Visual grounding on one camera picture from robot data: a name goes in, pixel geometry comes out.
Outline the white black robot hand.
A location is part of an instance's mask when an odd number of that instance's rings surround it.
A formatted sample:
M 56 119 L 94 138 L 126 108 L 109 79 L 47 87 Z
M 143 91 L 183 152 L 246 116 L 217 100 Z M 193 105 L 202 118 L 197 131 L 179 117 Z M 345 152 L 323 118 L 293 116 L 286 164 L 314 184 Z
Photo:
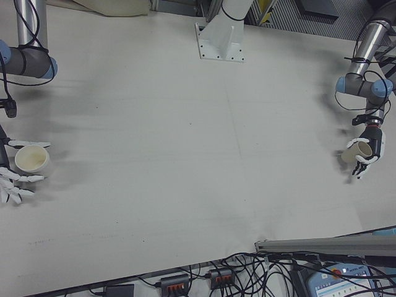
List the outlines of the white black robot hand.
M 382 131 L 380 126 L 370 124 L 365 127 L 364 131 L 359 137 L 350 140 L 347 143 L 346 148 L 350 149 L 358 142 L 368 144 L 372 150 L 372 154 L 369 157 L 355 155 L 356 166 L 351 175 L 355 176 L 357 179 L 361 179 L 369 171 L 371 165 L 379 161 L 384 155 L 386 134 Z
M 7 136 L 3 127 L 1 127 L 1 202 L 4 204 L 8 203 L 10 200 L 15 204 L 21 204 L 23 197 L 30 197 L 35 194 L 29 189 L 18 187 L 16 183 L 35 183 L 45 179 L 42 174 L 23 175 L 12 170 L 10 167 L 5 146 L 14 149 L 22 149 L 29 145 L 36 145 L 41 149 L 46 149 L 51 146 L 51 143 L 11 139 Z

